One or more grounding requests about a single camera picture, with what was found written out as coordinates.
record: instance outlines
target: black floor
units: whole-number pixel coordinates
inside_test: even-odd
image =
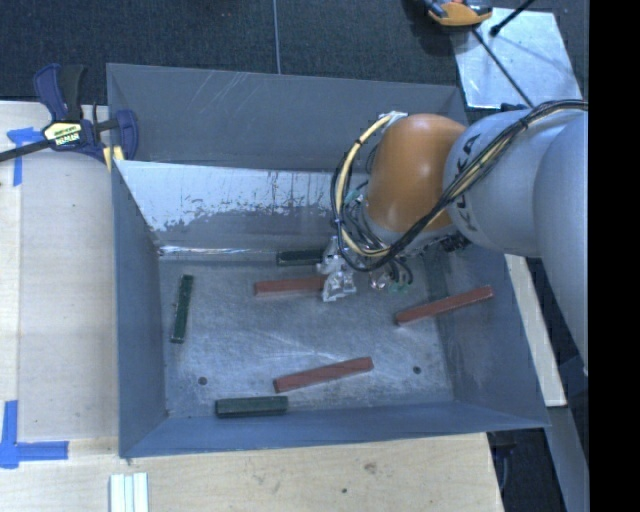
[[[107,62],[459,85],[449,36],[414,0],[4,0],[2,6],[5,100],[35,100],[33,74],[51,62],[88,67],[80,97],[85,104],[107,103]],[[530,9],[555,15],[589,99],[589,0],[538,0]],[[475,121],[485,114],[469,111],[468,117]],[[575,347],[542,266],[530,261],[530,268],[558,363],[570,368]],[[588,460],[588,391],[570,392],[569,398]],[[515,448],[500,451],[511,452],[507,512],[563,512],[544,432],[514,432],[509,442]],[[502,478],[501,458],[496,466]]]

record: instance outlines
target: bin floor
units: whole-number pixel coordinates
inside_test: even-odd
[[[219,398],[274,395],[273,379],[370,356],[374,369],[287,393],[290,409],[337,409],[451,401],[434,319],[398,327],[396,312],[428,300],[422,260],[406,293],[376,291],[358,273],[358,292],[324,303],[320,293],[255,297],[257,281],[316,275],[265,262],[161,261],[167,410],[213,414]],[[185,342],[171,343],[180,278],[194,277]]]

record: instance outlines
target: red wooden block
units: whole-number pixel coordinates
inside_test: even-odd
[[[284,393],[292,389],[303,388],[313,384],[329,382],[349,375],[368,372],[373,369],[373,361],[370,357],[350,359],[340,363],[321,366],[313,370],[278,377],[273,381],[276,393]]]
[[[423,304],[422,306],[401,311],[396,314],[396,323],[398,325],[405,325],[415,322],[416,320],[421,320],[422,318],[441,315],[454,309],[470,306],[471,304],[482,302],[492,297],[493,288],[491,288],[491,286],[483,286],[458,295],[452,295],[446,299],[436,300],[428,304]]]
[[[253,285],[258,297],[271,295],[293,295],[304,292],[319,292],[324,288],[327,276],[301,277],[298,279],[278,279],[276,281],[258,281]]]

